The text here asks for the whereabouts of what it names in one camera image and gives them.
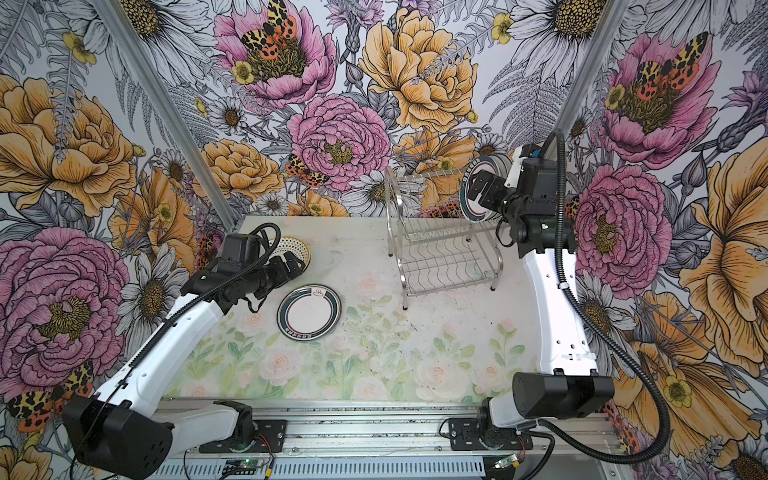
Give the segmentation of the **green rim plate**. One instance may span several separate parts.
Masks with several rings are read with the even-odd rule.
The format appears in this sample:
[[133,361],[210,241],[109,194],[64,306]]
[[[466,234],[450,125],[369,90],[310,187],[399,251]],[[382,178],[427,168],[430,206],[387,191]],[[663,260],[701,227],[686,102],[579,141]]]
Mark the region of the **green rim plate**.
[[481,223],[500,218],[484,195],[495,177],[501,179],[502,187],[505,186],[510,166],[509,159],[501,154],[484,155],[470,161],[460,181],[458,194],[460,212],[466,220]]
[[309,284],[291,291],[277,310],[277,326],[293,341],[317,340],[332,331],[342,316],[337,292],[321,284]]

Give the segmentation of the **yellow rim dotted plate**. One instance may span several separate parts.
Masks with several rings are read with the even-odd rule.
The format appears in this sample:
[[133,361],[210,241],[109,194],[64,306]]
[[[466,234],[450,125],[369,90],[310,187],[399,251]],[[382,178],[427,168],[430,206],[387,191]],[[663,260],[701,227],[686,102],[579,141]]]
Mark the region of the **yellow rim dotted plate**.
[[307,269],[311,262],[311,252],[309,246],[304,241],[290,236],[282,237],[272,256],[279,256],[286,260],[288,253],[293,254],[299,260],[302,270]]

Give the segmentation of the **chrome wire dish rack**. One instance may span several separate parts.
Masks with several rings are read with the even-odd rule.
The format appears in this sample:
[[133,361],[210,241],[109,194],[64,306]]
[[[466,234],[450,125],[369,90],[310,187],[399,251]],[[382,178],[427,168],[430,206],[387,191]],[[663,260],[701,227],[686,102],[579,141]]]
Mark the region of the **chrome wire dish rack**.
[[495,291],[504,271],[500,245],[491,221],[471,222],[454,197],[417,212],[415,188],[436,180],[462,180],[465,171],[424,171],[384,176],[388,255],[395,259],[401,306],[414,297],[486,284]]

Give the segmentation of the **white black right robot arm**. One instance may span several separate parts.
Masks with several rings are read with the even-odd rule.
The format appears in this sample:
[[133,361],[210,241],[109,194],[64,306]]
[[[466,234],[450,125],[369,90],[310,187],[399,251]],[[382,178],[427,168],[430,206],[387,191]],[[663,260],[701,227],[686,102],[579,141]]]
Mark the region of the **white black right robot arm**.
[[510,227],[532,285],[541,337],[534,372],[517,372],[510,392],[486,399],[478,413],[478,436],[495,449],[516,445],[516,435],[541,418],[583,418],[613,396],[608,379],[598,371],[582,319],[563,293],[576,286],[576,242],[571,224],[563,226],[562,265],[556,270],[557,161],[553,151],[528,144],[517,148],[505,174],[476,170],[469,178],[469,198],[501,215]]

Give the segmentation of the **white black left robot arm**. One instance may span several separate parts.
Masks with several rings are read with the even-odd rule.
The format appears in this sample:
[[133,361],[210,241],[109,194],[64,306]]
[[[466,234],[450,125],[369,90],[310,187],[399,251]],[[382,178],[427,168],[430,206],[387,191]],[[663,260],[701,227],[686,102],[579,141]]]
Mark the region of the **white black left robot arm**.
[[253,443],[252,410],[236,401],[217,401],[168,420],[153,416],[177,371],[234,306],[264,302],[302,275],[305,261],[276,255],[280,240],[272,222],[227,235],[219,256],[187,280],[166,318],[128,362],[95,393],[69,401],[62,418],[75,463],[146,479],[178,452],[207,443]]

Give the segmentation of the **small green circuit board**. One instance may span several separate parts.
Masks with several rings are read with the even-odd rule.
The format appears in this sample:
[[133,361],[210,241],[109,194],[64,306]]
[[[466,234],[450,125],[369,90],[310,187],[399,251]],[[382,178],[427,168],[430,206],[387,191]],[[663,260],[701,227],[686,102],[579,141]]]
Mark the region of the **small green circuit board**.
[[253,475],[261,470],[262,464],[263,462],[259,459],[230,459],[224,464],[222,477],[227,478],[229,476],[237,475]]

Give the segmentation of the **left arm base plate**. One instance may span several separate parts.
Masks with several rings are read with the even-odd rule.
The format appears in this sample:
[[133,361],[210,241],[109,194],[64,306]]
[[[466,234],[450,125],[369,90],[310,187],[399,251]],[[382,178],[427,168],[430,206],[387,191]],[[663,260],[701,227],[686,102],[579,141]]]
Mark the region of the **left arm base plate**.
[[286,420],[253,420],[245,427],[238,426],[224,440],[212,441],[198,447],[202,454],[225,453],[280,453],[286,438]]

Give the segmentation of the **aluminium mounting rail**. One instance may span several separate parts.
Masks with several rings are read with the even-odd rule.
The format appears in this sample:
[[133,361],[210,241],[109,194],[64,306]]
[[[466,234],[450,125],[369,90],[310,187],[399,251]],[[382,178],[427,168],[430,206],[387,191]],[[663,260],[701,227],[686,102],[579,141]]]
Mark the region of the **aluminium mounting rail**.
[[[146,479],[628,479],[627,467],[584,456],[547,432],[528,434],[533,448],[452,451],[439,434],[447,418],[476,418],[469,406],[265,407],[253,420],[286,420],[280,453],[168,456]],[[259,459],[253,475],[222,477],[230,459]]]

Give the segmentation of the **right aluminium corner post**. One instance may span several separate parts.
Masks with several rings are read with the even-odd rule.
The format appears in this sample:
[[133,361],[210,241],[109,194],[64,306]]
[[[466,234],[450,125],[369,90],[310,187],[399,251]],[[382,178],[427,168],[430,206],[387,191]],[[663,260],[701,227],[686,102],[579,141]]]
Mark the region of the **right aluminium corner post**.
[[586,50],[585,59],[574,75],[569,94],[555,123],[555,129],[561,130],[563,134],[568,133],[575,122],[580,105],[590,91],[603,60],[610,53],[611,45],[618,35],[629,6],[630,2],[627,0],[606,2]]

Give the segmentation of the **aluminium corner post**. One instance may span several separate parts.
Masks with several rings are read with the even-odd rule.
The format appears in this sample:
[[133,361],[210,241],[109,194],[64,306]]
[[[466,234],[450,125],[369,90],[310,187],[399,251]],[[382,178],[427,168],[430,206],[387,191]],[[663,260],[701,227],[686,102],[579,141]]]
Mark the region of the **aluminium corner post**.
[[115,43],[124,52],[127,64],[137,75],[139,83],[156,107],[175,145],[187,160],[195,178],[219,216],[225,232],[234,232],[238,228],[239,219],[214,179],[207,162],[203,159],[150,54],[142,46],[120,2],[96,1],[94,8]]
[[580,105],[590,91],[603,60],[610,53],[611,45],[618,35],[629,6],[630,2],[627,0],[606,2],[586,50],[585,59],[574,75],[569,94],[555,123],[555,129],[561,130],[563,134],[568,133],[575,122]]

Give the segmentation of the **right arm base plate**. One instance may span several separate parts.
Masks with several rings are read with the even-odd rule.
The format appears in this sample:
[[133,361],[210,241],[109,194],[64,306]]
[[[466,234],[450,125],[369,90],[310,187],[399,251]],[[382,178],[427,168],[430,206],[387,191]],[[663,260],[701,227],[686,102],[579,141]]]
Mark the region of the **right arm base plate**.
[[439,434],[450,442],[452,451],[528,451],[532,437],[514,429],[482,426],[477,418],[451,417],[443,421]]

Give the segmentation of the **left aluminium corner post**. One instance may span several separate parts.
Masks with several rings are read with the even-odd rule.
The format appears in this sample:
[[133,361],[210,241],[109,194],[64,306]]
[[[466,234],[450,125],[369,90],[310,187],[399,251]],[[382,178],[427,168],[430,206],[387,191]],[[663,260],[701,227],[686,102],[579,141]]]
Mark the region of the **left aluminium corner post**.
[[234,232],[238,228],[239,219],[214,179],[207,162],[203,159],[150,54],[142,46],[120,2],[96,1],[94,8],[115,43],[124,52],[127,64],[137,75],[139,83],[156,107],[175,145],[187,160],[195,178],[219,216],[225,232]]

